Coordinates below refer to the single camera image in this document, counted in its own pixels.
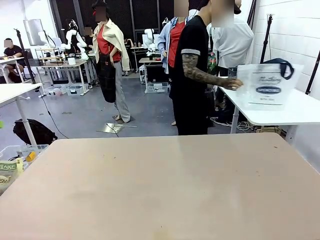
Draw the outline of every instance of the gray pants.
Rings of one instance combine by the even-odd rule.
[[[124,91],[122,90],[122,67],[121,62],[116,62],[115,67],[115,102],[114,107],[119,111],[122,120],[127,123],[130,121],[130,112],[126,103]]]

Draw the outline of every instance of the light blue jacket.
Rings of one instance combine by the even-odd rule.
[[[193,16],[189,16],[185,18],[185,24],[192,19]],[[168,69],[168,55],[167,57],[163,56],[163,52],[167,51],[167,54],[169,54],[169,48],[170,48],[170,32],[171,29],[175,28],[177,24],[178,17],[174,17],[171,21],[169,21],[162,29],[159,37],[158,37],[158,49],[161,53],[161,61],[163,62],[163,68],[164,72],[166,74],[169,74]]]

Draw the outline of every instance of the tattooed arm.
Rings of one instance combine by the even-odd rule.
[[[197,68],[199,56],[193,53],[182,54],[184,76],[203,84],[217,85],[229,90],[237,90],[243,85],[238,79],[228,79],[208,74]]]

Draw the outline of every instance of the logo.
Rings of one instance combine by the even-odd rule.
[[[255,89],[257,93],[260,94],[279,94],[281,93],[281,88],[276,86],[260,86]]]

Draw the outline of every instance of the hand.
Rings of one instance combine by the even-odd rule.
[[[114,67],[114,66],[115,66],[115,64],[114,64],[114,57],[111,56],[111,55],[110,55],[110,62],[111,62],[111,64],[112,64],[112,66]]]
[[[222,78],[221,87],[225,89],[236,91],[240,88],[244,83],[237,78]]]

